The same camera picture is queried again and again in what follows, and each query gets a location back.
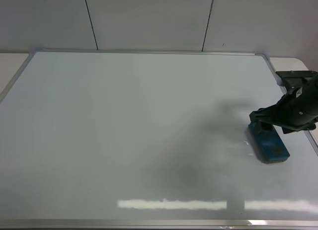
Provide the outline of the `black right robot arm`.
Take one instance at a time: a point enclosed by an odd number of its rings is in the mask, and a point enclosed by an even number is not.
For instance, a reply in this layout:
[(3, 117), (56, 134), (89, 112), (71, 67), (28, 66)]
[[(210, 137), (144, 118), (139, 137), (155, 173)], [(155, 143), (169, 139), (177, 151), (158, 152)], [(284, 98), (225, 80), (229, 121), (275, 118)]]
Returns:
[(318, 76), (287, 91), (276, 104), (251, 112), (249, 117), (251, 123), (281, 127), (285, 134), (314, 130), (318, 122)]

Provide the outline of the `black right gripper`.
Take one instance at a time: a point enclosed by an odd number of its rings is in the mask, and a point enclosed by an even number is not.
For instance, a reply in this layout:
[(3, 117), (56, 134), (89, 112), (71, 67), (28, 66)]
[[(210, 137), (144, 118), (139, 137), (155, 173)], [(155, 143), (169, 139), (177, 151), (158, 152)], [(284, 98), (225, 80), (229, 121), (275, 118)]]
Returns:
[(318, 122), (318, 78), (313, 77), (300, 88), (288, 91), (274, 105), (251, 112), (253, 132), (262, 134), (272, 131), (273, 125), (281, 127), (283, 133), (313, 131)]

